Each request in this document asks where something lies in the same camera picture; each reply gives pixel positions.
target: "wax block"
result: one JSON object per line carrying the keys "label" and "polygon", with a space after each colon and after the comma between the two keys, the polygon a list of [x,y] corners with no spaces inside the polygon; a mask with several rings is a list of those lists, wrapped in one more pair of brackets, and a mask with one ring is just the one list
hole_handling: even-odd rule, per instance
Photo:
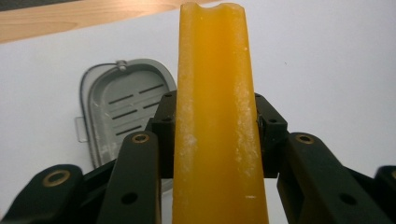
{"label": "wax block", "polygon": [[180,11],[173,224],[268,223],[245,11]]}

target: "yellow bar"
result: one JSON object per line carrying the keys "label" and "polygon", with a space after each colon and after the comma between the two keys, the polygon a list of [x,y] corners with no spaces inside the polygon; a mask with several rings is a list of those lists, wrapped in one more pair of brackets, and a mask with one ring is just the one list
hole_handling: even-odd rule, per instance
{"label": "yellow bar", "polygon": [[245,11],[180,13],[174,224],[268,223]]}

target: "white surface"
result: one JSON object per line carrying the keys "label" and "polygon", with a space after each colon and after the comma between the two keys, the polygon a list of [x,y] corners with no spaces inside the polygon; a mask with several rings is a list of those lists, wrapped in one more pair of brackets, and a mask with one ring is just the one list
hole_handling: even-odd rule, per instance
{"label": "white surface", "polygon": [[[396,2],[236,2],[247,12],[255,91],[289,130],[316,135],[366,175],[396,164]],[[173,11],[0,45],[2,216],[41,170],[58,163],[91,170],[74,126],[84,71],[151,58],[175,76],[177,37]],[[275,180],[266,190],[271,223],[286,223]]]}

